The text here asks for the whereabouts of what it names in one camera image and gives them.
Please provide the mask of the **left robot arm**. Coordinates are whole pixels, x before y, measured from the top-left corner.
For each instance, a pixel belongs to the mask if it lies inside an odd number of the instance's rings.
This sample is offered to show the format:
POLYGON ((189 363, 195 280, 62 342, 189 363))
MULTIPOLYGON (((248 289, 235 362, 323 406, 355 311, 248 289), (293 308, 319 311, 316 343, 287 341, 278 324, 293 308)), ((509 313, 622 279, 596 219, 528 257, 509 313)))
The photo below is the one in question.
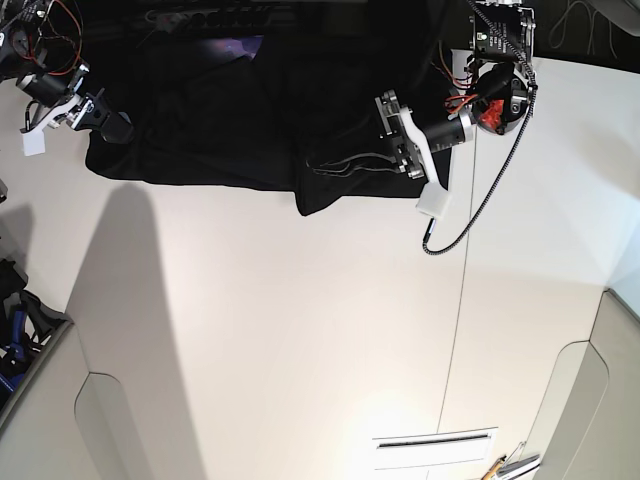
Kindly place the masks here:
POLYGON ((457 80, 448 64, 441 70, 452 90, 442 101, 443 117, 426 124, 413 110, 417 102, 393 89, 381 93, 364 120, 340 135, 324 157, 309 162, 328 178, 359 172, 405 174, 425 184, 417 210, 434 226, 451 200, 436 168, 436 153, 472 139, 473 129, 502 136, 523 132, 530 121, 538 86, 532 66, 534 11, 519 1, 473 1, 473 53, 468 78, 457 80))

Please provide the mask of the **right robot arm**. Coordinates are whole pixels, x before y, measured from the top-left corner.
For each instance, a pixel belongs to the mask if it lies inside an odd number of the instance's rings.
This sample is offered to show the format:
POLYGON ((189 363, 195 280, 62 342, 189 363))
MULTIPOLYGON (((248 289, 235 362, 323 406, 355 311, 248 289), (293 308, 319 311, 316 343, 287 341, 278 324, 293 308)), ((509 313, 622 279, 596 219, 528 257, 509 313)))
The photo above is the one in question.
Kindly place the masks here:
POLYGON ((29 97, 20 130, 23 153, 45 152, 45 130, 62 125, 122 145, 133 138, 128 115, 112 108, 82 58, 84 24, 66 1, 1 3, 1 81, 29 97))

